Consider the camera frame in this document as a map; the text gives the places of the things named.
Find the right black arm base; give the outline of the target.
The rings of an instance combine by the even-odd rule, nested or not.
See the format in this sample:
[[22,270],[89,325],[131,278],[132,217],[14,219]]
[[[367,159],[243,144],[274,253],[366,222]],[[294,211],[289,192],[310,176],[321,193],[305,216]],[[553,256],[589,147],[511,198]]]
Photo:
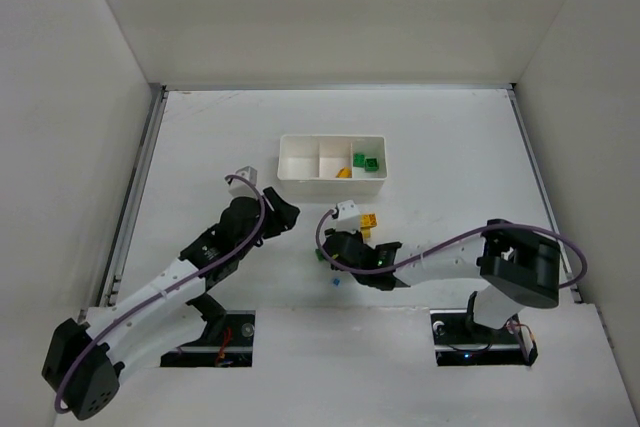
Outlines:
[[520,321],[518,312],[500,328],[476,323],[477,295],[477,291],[470,295],[465,309],[430,311],[437,365],[532,367],[538,359],[538,346],[531,328]]

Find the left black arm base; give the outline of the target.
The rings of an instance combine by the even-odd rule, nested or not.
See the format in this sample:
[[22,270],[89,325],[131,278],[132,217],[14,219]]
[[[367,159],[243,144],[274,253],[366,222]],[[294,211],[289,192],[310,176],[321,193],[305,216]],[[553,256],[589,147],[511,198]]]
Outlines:
[[204,322],[199,336],[161,357],[163,368],[245,368],[253,363],[256,312],[227,310],[209,294],[188,302]]

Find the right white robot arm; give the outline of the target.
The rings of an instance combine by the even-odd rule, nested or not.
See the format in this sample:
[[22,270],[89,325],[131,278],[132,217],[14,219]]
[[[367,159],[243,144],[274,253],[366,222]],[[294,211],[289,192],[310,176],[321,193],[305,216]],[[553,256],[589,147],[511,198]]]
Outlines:
[[359,231],[316,230],[316,251],[334,270],[380,291],[444,280],[481,279],[467,317],[497,330],[525,308],[559,305],[561,249],[549,232],[492,219],[448,241],[399,260],[400,242],[367,245]]

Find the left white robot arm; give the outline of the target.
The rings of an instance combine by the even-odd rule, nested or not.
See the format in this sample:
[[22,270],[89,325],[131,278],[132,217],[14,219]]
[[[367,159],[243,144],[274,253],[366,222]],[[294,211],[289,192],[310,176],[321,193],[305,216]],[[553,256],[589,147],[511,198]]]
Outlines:
[[144,364],[220,326],[226,312],[210,290],[252,249],[291,230],[299,214],[273,188],[251,188],[144,287],[83,323],[60,323],[42,368],[56,411],[94,417]]

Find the yellow arched lego brick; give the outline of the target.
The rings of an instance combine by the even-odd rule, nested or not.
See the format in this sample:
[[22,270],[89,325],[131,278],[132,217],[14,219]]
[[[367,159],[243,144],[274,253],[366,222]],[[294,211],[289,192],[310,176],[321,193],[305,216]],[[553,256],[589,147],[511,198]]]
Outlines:
[[360,216],[360,232],[364,240],[371,238],[371,231],[377,226],[377,217],[374,213],[362,214]]

